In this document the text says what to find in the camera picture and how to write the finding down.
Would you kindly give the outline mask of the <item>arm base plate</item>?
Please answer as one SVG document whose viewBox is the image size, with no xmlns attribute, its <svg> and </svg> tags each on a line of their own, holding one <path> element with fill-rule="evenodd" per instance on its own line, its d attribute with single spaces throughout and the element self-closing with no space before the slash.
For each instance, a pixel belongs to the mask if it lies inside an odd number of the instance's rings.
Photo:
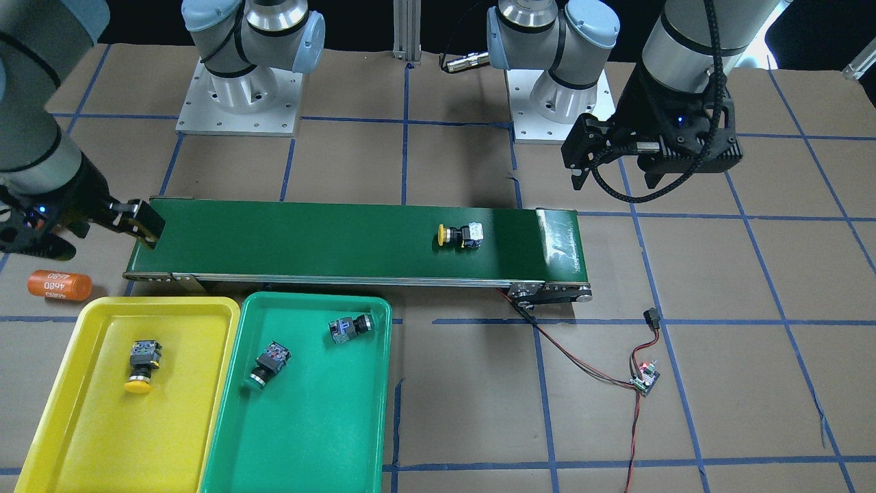
<svg viewBox="0 0 876 493">
<path fill-rule="evenodd" d="M 608 78 L 585 90 L 560 86 L 545 70 L 507 70 L 508 102 L 514 140 L 523 144 L 561 144 L 579 115 L 607 121 L 615 112 Z"/>
<path fill-rule="evenodd" d="M 305 79 L 303 74 L 269 66 L 223 78 L 198 63 L 176 130 L 187 135 L 293 138 Z"/>
</svg>

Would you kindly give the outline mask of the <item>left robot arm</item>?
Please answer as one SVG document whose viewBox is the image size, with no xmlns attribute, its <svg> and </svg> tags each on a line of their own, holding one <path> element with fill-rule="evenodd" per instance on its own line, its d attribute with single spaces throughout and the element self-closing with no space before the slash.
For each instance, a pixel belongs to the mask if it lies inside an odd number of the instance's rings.
<svg viewBox="0 0 876 493">
<path fill-rule="evenodd" d="M 586 109 L 623 23 L 603 1 L 500 1 L 486 13 L 490 63 L 538 70 L 534 103 L 570 125 L 561 158 L 575 190 L 592 178 L 644 203 L 743 158 L 727 77 L 776 1 L 667 1 L 610 116 Z"/>
</svg>

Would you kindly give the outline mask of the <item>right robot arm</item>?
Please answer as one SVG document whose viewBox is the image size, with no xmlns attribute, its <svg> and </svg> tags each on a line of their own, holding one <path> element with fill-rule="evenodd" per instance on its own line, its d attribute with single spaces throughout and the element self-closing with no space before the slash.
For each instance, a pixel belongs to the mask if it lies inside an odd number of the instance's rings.
<svg viewBox="0 0 876 493">
<path fill-rule="evenodd" d="M 3 1 L 2 252 L 68 261 L 100 225 L 150 249 L 165 219 L 144 200 L 120 201 L 46 106 L 99 41 L 195 46 L 223 110 L 273 95 L 272 69 L 309 74 L 326 21 L 306 1 Z"/>
</svg>

